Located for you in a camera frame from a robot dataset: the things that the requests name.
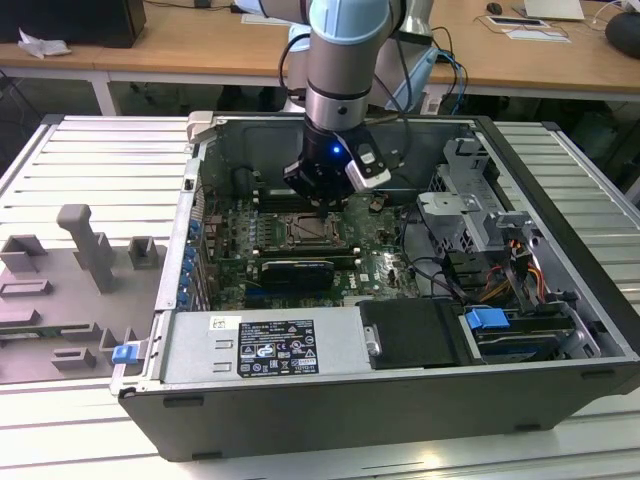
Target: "wooden desk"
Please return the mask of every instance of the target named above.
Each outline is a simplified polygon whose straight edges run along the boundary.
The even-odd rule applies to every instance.
[[[519,17],[511,0],[499,0],[503,15]],[[585,1],[585,15],[593,15],[602,3]],[[456,58],[469,72],[469,94],[578,98],[601,100],[640,100],[640,60],[613,48],[604,32],[591,30],[577,22],[550,22],[562,27],[571,43],[512,40],[492,33],[476,19],[487,15],[484,0],[436,0],[430,24],[446,26],[453,38]],[[599,18],[608,20],[619,13],[605,9]],[[594,27],[604,29],[605,22]],[[499,27],[492,25],[495,31]],[[449,48],[443,31],[435,32],[442,48]],[[438,65],[430,78],[432,90],[450,84],[451,68]]]
[[[96,69],[272,78],[278,75],[288,26],[243,24],[241,15],[228,10],[146,4],[145,11],[147,27],[134,48],[102,49],[94,61]]]
[[[174,0],[190,4],[189,0]],[[517,16],[511,0],[499,0],[504,15]],[[608,44],[604,33],[559,22],[571,43],[512,40],[474,18],[487,14],[487,0],[435,0],[432,26],[446,26],[458,60],[469,72],[469,94],[640,101],[640,61]],[[593,14],[601,3],[583,2]],[[39,60],[15,45],[0,45],[0,68],[16,77],[73,78],[93,84],[103,114],[117,105],[109,82],[277,85],[277,64],[287,27],[248,25],[228,11],[202,11],[146,4],[147,26],[131,49],[71,46],[72,55]],[[615,15],[613,7],[602,18]],[[436,39],[448,48],[444,32]],[[439,102],[453,75],[436,65],[427,87]]]

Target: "blue plastic tab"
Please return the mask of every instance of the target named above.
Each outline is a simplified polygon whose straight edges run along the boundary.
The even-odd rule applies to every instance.
[[[474,308],[465,315],[472,330],[476,328],[509,328],[509,319],[500,308]]]
[[[182,275],[180,275],[180,281],[178,282],[178,286],[180,288],[187,288],[189,287],[190,283],[191,283],[191,278],[189,277],[189,275],[187,275],[186,273],[183,273]]]
[[[193,262],[190,262],[188,259],[184,259],[182,261],[182,271],[186,273],[193,272]]]
[[[118,345],[113,349],[111,361],[114,365],[135,365],[138,363],[138,345]]]
[[[178,292],[178,303],[187,304],[189,302],[189,294],[187,292]]]
[[[193,247],[189,247],[189,246],[184,247],[184,256],[187,257],[187,258],[192,258],[193,259],[193,258],[195,258],[197,253],[198,252],[196,252],[196,249],[193,248]]]

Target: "warning label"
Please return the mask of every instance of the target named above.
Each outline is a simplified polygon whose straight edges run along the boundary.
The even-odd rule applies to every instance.
[[[313,320],[240,323],[238,375],[241,377],[318,372]]]

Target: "yellow wire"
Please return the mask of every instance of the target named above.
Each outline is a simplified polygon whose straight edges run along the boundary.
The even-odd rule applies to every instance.
[[[487,300],[490,300],[491,298],[501,294],[503,291],[508,290],[510,287],[511,285],[509,284],[509,280],[505,280],[500,284],[500,286],[493,289],[491,292],[487,293],[484,297],[482,297],[480,301],[486,302]]]

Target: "robotic arm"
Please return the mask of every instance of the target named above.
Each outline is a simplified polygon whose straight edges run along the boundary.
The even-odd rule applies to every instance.
[[[364,124],[368,105],[376,97],[375,89],[372,92],[376,65],[379,70],[389,69],[381,71],[380,77],[396,76],[404,82],[400,65],[397,61],[390,63],[389,56],[383,53],[392,51],[396,41],[409,42],[418,48],[418,55],[414,55],[418,59],[416,68],[428,66],[426,75],[425,72],[418,75],[417,83],[422,81],[422,85],[416,85],[420,90],[415,90],[422,90],[437,55],[436,51],[429,51],[424,57],[431,43],[427,24],[431,1],[236,0],[236,3],[246,11],[311,27],[302,151],[298,160],[285,168],[285,182],[323,214],[339,208],[354,191],[370,190],[390,180],[393,162],[380,151]],[[394,34],[398,40],[389,40]],[[401,105],[408,103],[406,89],[402,85],[396,90],[396,98],[402,100],[404,95],[405,103],[401,101]]]

